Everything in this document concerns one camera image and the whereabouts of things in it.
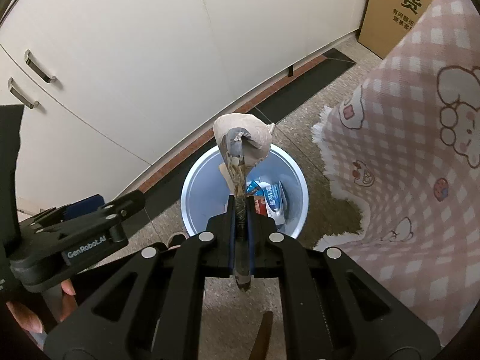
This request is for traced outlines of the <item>person left hand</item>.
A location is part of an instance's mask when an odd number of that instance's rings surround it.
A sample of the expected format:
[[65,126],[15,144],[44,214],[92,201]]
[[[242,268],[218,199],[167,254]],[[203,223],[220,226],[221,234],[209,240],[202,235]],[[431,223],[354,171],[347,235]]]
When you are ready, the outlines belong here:
[[23,330],[28,333],[43,334],[46,332],[44,318],[47,318],[47,324],[52,320],[63,322],[77,309],[76,290],[72,281],[64,280],[60,288],[60,296],[54,301],[54,312],[42,295],[30,292],[27,295],[11,297],[6,301],[6,307]]

